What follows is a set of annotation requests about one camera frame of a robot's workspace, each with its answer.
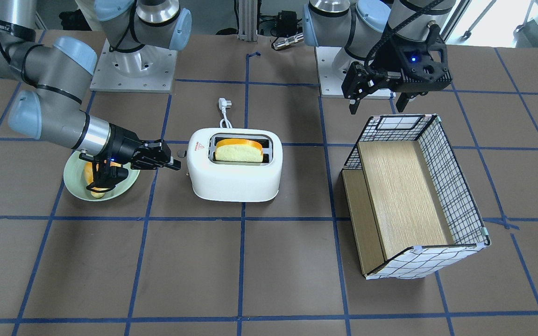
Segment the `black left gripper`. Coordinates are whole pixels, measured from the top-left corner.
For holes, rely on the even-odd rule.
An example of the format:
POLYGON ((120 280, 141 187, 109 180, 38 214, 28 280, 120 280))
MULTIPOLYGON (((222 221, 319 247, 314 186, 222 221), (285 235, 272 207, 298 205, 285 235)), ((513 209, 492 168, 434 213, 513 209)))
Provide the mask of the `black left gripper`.
POLYGON ((428 33, 425 41, 410 41, 395 35, 376 52, 372 62, 354 61, 347 70, 341 89, 356 115, 361 100, 380 89, 400 93, 395 104, 398 113, 418 95, 439 91, 452 81, 446 43, 439 33, 428 33))

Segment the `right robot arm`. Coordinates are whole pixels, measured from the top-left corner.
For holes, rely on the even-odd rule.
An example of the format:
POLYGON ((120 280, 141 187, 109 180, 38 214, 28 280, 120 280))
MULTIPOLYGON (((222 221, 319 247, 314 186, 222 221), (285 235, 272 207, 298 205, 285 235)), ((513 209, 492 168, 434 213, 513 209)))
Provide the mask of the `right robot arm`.
MULTIPOLYGON (((98 55, 86 43, 61 36, 51 47, 37 44, 33 0, 0 0, 0 78, 15 79, 24 90, 9 113, 8 125, 35 140, 55 143, 91 162, 96 183, 119 183, 128 170, 179 170, 163 140, 141 140, 125 128, 82 111, 98 55)), ((177 0, 97 0, 95 15, 113 54, 185 48, 192 15, 177 0)))

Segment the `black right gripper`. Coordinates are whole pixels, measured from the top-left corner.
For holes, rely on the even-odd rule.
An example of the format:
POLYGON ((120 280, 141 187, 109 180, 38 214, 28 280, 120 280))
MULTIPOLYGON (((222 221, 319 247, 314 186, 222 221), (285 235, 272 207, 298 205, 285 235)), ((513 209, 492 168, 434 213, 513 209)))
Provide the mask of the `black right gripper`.
POLYGON ((130 164, 137 170, 181 169, 181 162, 172 158, 165 140, 140 140, 134 132, 113 124, 110 141, 103 147, 102 153, 92 157, 84 154, 80 158, 94 163, 113 160, 121 165, 130 164))

